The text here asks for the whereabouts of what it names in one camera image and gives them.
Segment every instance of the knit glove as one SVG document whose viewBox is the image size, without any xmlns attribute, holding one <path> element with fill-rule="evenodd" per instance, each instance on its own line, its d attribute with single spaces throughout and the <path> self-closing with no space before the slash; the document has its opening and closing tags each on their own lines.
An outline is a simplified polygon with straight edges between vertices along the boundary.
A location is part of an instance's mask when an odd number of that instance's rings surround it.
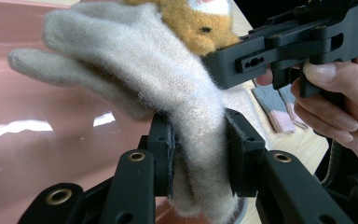
<svg viewBox="0 0 358 224">
<path fill-rule="evenodd" d="M 222 92 L 155 5 L 100 2 L 56 10 L 45 18 L 43 40 L 56 53 L 16 49 L 8 56 L 11 67 L 51 84 L 96 91 L 135 117 L 150 107 L 166 111 L 184 152 L 175 161 L 172 204 L 182 216 L 230 221 L 237 198 L 227 176 Z"/>
</svg>

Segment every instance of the plush toy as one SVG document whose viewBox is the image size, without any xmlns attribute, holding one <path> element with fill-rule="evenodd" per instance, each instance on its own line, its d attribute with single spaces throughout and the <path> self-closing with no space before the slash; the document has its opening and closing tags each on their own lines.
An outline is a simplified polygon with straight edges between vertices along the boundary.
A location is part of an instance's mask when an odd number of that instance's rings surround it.
<svg viewBox="0 0 358 224">
<path fill-rule="evenodd" d="M 232 220 L 238 199 L 227 176 L 225 107 L 263 130 L 247 92 L 219 90 L 155 4 L 96 2 L 55 10 L 45 18 L 43 41 L 52 52 L 15 49 L 10 66 L 53 85 L 87 88 L 137 119 L 167 113 L 183 147 L 174 162 L 177 213 L 203 214 L 219 224 Z"/>
<path fill-rule="evenodd" d="M 158 4 L 162 20 L 194 53 L 205 56 L 239 42 L 232 32 L 227 0 L 124 0 L 130 5 Z"/>
</svg>

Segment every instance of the sock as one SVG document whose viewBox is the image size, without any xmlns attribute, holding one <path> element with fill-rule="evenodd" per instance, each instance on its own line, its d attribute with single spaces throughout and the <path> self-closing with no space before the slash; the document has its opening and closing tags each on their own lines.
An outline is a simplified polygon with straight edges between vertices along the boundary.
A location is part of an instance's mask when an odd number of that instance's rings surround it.
<svg viewBox="0 0 358 224">
<path fill-rule="evenodd" d="M 280 88 L 278 90 L 282 97 L 284 104 L 286 105 L 287 113 L 290 116 L 292 122 L 302 129 L 307 129 L 308 125 L 296 114 L 295 112 L 295 96 L 290 92 L 290 85 Z"/>
<path fill-rule="evenodd" d="M 281 96 L 272 85 L 258 86 L 252 89 L 258 103 L 266 112 L 269 121 L 277 133 L 294 133 L 296 128 L 287 113 Z"/>
</svg>

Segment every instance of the hand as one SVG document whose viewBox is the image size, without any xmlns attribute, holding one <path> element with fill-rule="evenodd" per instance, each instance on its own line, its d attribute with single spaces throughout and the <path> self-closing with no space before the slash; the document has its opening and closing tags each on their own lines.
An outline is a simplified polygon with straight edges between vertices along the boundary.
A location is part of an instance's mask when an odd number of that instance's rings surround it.
<svg viewBox="0 0 358 224">
<path fill-rule="evenodd" d="M 353 63 L 306 63 L 307 79 L 324 90 L 345 95 L 345 108 L 326 101 L 321 95 L 310 98 L 299 96 L 299 82 L 293 83 L 297 114 L 315 131 L 336 139 L 358 156 L 358 59 Z"/>
<path fill-rule="evenodd" d="M 53 82 L 57 66 L 65 67 L 62 62 L 87 76 L 98 76 L 82 67 L 91 64 L 104 73 L 104 80 L 121 83 L 115 88 L 126 87 L 143 102 L 167 112 L 184 151 L 175 161 L 173 205 L 184 216 L 203 213 L 213 223 L 229 221 L 237 198 L 231 195 L 227 176 L 222 92 L 200 58 L 161 21 L 155 5 L 87 3 L 53 11 L 46 16 L 43 39 L 61 55 L 18 50 L 9 56 L 12 67 Z M 66 80 L 58 76 L 52 79 Z M 84 78 L 69 76 L 77 83 Z"/>
</svg>

